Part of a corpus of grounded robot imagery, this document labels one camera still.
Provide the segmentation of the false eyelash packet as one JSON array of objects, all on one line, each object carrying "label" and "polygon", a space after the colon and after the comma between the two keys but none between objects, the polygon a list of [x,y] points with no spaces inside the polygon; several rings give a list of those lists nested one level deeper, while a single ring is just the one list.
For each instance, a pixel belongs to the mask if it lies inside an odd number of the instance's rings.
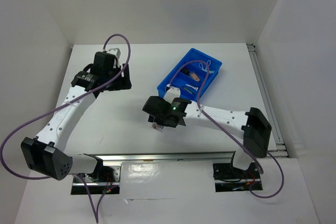
[{"label": "false eyelash packet", "polygon": [[160,132],[162,132],[162,131],[163,131],[163,129],[164,129],[164,126],[162,126],[162,125],[159,125],[159,124],[157,124],[157,123],[153,122],[153,123],[152,123],[152,128],[153,128],[154,130],[157,130],[157,131],[160,131]]}]

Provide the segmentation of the black makeup tube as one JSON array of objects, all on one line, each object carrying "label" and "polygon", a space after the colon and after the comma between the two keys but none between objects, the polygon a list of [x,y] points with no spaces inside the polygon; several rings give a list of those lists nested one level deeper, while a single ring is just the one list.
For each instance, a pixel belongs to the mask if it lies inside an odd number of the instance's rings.
[{"label": "black makeup tube", "polygon": [[188,89],[187,87],[182,87],[183,90],[185,90],[186,92],[188,92],[191,95],[196,95],[194,92],[192,92],[190,89]]}]

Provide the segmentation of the small silver glue tube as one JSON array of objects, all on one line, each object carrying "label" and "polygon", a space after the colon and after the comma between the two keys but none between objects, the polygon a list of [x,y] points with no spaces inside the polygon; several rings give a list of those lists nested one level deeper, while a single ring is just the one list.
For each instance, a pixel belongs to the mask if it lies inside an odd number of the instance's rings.
[{"label": "small silver glue tube", "polygon": [[186,87],[192,88],[193,90],[197,91],[199,89],[199,87],[195,87],[189,84],[185,84]]}]

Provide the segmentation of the beige foundation tube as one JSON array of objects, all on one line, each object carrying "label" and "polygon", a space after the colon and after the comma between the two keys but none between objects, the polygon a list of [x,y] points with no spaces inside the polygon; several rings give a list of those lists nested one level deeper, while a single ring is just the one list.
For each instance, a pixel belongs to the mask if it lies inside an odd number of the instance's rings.
[{"label": "beige foundation tube", "polygon": [[189,77],[192,78],[194,81],[197,81],[197,82],[201,81],[201,79],[199,78],[199,76],[195,72],[190,72]]}]

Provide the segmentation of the small black round jar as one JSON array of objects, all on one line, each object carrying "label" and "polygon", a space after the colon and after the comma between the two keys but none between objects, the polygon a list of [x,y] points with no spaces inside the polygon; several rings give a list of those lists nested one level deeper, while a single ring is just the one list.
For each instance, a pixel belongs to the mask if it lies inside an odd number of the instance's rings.
[{"label": "small black round jar", "polygon": [[186,68],[183,68],[183,69],[181,69],[181,73],[183,73],[183,74],[185,74],[185,75],[188,76],[190,74],[190,71],[188,69],[186,69]]}]

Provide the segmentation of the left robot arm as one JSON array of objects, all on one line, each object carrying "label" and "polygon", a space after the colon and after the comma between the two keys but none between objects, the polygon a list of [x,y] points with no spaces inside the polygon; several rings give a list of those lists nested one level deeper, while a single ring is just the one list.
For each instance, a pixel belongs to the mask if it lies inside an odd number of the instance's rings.
[{"label": "left robot arm", "polygon": [[121,65],[119,58],[118,48],[96,52],[94,62],[75,75],[61,109],[34,138],[22,141],[28,168],[56,180],[70,174],[85,174],[93,182],[103,177],[102,159],[90,154],[68,155],[64,150],[77,123],[100,93],[131,88],[129,67]]}]

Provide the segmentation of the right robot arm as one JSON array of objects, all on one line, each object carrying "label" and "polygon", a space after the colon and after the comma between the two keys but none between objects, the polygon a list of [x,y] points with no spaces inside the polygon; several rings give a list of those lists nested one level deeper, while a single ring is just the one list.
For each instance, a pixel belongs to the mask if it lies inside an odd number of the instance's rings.
[{"label": "right robot arm", "polygon": [[223,131],[238,145],[229,165],[230,174],[242,177],[251,163],[263,173],[257,159],[267,156],[272,127],[258,108],[251,107],[247,112],[228,111],[183,98],[168,102],[150,96],[142,111],[149,115],[149,122],[163,127],[201,126]]}]

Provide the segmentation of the blue divided plastic bin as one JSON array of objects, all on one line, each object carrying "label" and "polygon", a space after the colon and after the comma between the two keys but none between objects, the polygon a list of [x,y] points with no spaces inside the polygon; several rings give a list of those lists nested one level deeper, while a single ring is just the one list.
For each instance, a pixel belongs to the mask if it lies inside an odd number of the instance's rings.
[{"label": "blue divided plastic bin", "polygon": [[[198,64],[202,62],[206,64],[208,60],[211,60],[210,67],[207,66],[207,72],[202,71]],[[166,91],[169,89],[169,86],[180,88],[181,98],[185,98],[188,100],[196,101],[198,91],[193,90],[192,88],[187,87],[196,95],[191,95],[182,87],[186,87],[185,84],[189,84],[195,87],[201,87],[204,80],[206,80],[205,85],[202,88],[201,94],[204,94],[206,89],[211,85],[216,76],[219,73],[219,70],[222,66],[222,62],[195,49],[192,48],[188,51],[188,53],[179,61],[179,63],[171,70],[171,72],[163,79],[163,81],[158,85],[157,90],[160,97],[164,97]],[[199,78],[200,82],[194,81],[189,75],[185,75],[181,73],[181,69],[186,68],[190,72],[195,72]]]}]

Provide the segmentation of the front aluminium rail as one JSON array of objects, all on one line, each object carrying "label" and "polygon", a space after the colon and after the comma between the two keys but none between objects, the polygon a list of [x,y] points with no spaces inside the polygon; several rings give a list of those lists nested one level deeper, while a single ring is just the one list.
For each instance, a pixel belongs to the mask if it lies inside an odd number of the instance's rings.
[{"label": "front aluminium rail", "polygon": [[234,152],[154,153],[154,154],[94,154],[104,162],[168,162],[231,160]]}]

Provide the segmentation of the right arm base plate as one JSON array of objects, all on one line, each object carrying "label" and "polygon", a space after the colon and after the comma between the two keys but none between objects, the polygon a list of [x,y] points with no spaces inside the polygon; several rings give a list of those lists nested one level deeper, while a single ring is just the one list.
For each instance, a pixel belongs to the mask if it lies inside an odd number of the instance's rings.
[{"label": "right arm base plate", "polygon": [[252,190],[263,190],[255,163],[251,163],[246,171],[234,170],[229,163],[214,163],[213,178],[217,193],[249,191],[250,187]]}]

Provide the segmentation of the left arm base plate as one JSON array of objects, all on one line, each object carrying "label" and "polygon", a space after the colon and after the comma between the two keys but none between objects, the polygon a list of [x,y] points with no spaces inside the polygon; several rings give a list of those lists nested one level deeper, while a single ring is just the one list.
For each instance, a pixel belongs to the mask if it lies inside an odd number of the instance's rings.
[{"label": "left arm base plate", "polygon": [[[89,192],[92,195],[118,195],[120,193],[121,163],[110,163],[104,166],[99,177],[93,178],[88,174],[81,174],[80,177],[86,182]],[[86,195],[87,191],[80,178],[75,176],[72,181],[71,195]]]}]

